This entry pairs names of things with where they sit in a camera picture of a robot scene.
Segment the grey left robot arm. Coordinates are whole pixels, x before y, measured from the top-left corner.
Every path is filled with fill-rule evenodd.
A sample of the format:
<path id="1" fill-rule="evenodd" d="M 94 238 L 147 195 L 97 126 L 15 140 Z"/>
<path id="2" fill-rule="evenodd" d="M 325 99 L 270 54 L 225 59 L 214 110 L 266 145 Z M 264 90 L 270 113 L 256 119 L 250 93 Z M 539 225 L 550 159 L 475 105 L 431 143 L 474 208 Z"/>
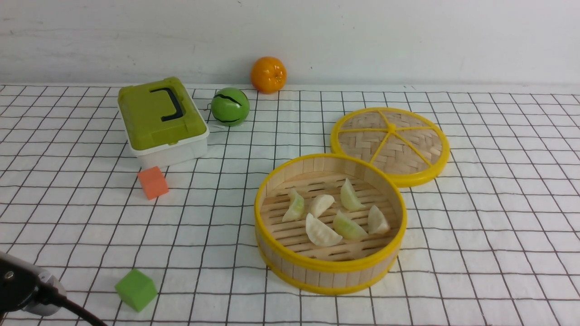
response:
<path id="1" fill-rule="evenodd" d="M 1 316 L 8 312 L 23 310 L 46 317 L 60 310 L 56 305 L 42 303 L 38 291 L 42 285 L 56 288 L 60 295 L 67 295 L 58 279 L 44 268 L 29 264 L 10 254 L 0 254 L 0 310 Z"/>

